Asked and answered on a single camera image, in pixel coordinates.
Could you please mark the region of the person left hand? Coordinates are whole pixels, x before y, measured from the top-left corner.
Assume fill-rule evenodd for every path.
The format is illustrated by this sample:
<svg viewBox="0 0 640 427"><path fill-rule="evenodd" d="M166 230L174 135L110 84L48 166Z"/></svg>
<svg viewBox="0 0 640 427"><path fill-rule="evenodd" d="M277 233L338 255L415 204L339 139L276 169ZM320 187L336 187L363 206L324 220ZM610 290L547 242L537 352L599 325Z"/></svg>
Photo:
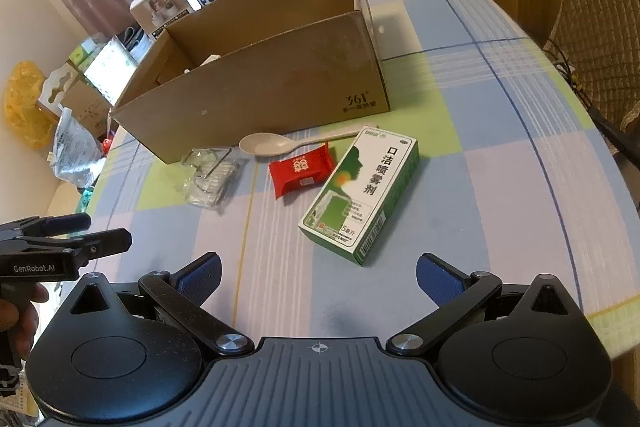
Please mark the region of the person left hand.
<svg viewBox="0 0 640 427"><path fill-rule="evenodd" d="M9 300L1 300L1 330L9 334L22 360L28 358L39 326L39 315L35 303L46 303L48 300L48 290L40 283L32 286L29 302L22 311Z"/></svg>

